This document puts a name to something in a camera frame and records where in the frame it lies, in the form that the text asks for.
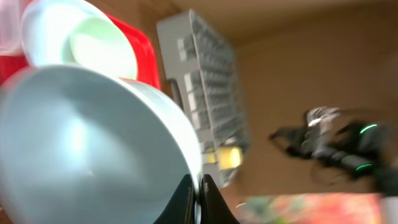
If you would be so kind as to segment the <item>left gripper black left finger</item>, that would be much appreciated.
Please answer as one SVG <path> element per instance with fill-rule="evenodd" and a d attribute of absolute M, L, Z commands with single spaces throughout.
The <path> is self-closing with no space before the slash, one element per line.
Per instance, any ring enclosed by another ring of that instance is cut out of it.
<path fill-rule="evenodd" d="M 194 224 L 195 190 L 190 175 L 185 175 L 154 224 Z"/>

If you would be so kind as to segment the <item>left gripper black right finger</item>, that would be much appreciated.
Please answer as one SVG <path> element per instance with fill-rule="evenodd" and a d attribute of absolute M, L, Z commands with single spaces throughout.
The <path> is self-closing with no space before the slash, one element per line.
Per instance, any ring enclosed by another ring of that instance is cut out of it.
<path fill-rule="evenodd" d="M 200 205 L 201 224 L 239 224 L 209 174 L 201 180 Z"/>

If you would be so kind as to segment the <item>yellow cup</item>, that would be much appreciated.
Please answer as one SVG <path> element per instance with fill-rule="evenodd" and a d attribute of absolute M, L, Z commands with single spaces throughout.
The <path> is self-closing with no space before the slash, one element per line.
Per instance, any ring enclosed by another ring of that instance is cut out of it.
<path fill-rule="evenodd" d="M 216 164 L 219 170 L 235 169 L 243 163 L 243 152 L 238 146 L 209 147 L 204 153 L 204 161 Z"/>

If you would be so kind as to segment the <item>small light blue bowl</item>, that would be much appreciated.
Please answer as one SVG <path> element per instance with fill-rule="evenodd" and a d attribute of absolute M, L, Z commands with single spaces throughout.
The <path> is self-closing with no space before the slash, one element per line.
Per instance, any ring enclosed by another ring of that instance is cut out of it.
<path fill-rule="evenodd" d="M 197 134 L 160 90 L 81 67 L 21 70 L 1 87 L 1 206 L 13 223 L 154 223 Z"/>

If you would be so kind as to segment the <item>green bowl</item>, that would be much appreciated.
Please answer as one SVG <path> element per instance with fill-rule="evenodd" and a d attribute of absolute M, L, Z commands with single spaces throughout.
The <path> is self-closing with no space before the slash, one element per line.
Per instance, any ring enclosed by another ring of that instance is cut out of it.
<path fill-rule="evenodd" d="M 67 35 L 62 61 L 117 78 L 138 77 L 136 54 L 127 37 L 111 21 L 90 16 Z"/>

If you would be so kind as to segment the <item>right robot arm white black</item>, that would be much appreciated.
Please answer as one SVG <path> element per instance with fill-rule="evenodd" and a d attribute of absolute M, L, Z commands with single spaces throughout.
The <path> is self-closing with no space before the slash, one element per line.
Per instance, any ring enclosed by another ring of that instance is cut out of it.
<path fill-rule="evenodd" d="M 333 130 L 334 119 L 362 112 L 327 106 L 313 108 L 304 112 L 302 126 L 280 127 L 269 135 L 269 140 L 290 157 L 341 169 L 351 180 L 374 177 L 375 188 L 382 195 L 385 222 L 397 223 L 397 167 L 387 161 L 386 148 L 392 129 L 383 122 L 354 119 Z"/>

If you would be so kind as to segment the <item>grey dishwasher rack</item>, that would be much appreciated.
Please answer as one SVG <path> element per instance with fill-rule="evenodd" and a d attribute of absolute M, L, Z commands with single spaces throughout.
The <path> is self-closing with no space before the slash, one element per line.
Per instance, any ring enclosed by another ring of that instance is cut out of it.
<path fill-rule="evenodd" d="M 226 187 L 238 171 L 204 161 L 209 148 L 251 144 L 236 59 L 229 42 L 190 9 L 157 23 L 165 77 L 174 100 L 191 121 L 201 144 L 203 171 Z"/>

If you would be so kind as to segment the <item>red serving tray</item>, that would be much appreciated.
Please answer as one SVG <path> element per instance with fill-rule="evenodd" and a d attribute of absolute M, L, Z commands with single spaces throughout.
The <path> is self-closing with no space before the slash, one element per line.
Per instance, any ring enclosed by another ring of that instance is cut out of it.
<path fill-rule="evenodd" d="M 137 80 L 161 90 L 155 51 L 149 38 L 139 29 L 121 21 L 110 14 L 106 15 L 123 32 L 133 47 L 137 60 Z M 24 54 L 1 56 L 1 84 L 29 64 Z"/>

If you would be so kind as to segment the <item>large light blue plate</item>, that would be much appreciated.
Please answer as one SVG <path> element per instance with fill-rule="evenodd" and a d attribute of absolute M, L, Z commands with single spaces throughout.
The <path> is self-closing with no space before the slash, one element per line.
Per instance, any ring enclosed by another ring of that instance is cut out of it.
<path fill-rule="evenodd" d="M 22 47 L 33 67 L 74 63 L 69 36 L 89 17 L 109 17 L 82 0 L 39 0 L 28 4 L 22 14 Z"/>

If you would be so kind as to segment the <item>clear plastic bin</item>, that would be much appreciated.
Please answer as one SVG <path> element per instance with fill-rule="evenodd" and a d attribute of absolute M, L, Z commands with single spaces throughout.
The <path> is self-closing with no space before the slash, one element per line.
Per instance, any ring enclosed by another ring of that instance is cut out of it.
<path fill-rule="evenodd" d="M 1 56 L 22 52 L 21 20 L 31 0 L 1 0 Z"/>

